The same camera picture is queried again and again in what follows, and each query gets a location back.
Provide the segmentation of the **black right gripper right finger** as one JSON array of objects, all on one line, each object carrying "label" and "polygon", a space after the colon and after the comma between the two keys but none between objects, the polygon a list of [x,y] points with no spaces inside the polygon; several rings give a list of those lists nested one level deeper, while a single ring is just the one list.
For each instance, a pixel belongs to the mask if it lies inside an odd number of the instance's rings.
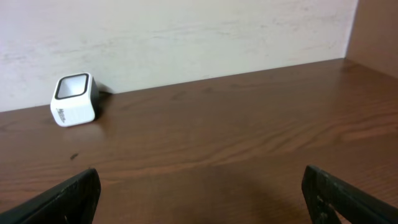
[{"label": "black right gripper right finger", "polygon": [[397,223],[397,208],[319,169],[306,166],[302,193],[312,223]]}]

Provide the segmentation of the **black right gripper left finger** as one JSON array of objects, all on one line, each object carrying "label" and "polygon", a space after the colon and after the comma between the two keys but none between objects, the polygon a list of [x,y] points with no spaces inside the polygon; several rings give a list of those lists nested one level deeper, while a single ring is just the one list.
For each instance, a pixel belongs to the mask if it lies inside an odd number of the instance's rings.
[{"label": "black right gripper left finger", "polygon": [[92,223],[101,193],[96,169],[87,169],[1,214],[1,223]]}]

